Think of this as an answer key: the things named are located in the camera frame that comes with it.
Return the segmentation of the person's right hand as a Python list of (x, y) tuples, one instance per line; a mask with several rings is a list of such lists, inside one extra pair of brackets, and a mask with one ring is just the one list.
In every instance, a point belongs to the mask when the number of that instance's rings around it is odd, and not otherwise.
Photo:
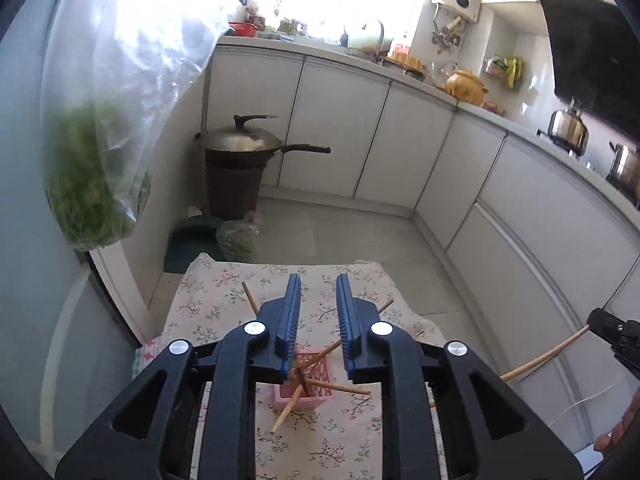
[(622, 440), (623, 435), (629, 429), (634, 420), (638, 417), (640, 408), (640, 389), (637, 389), (632, 396), (631, 402), (622, 416), (622, 419), (614, 426), (609, 434), (601, 434), (593, 443), (593, 448), (606, 455), (612, 451), (614, 446)]

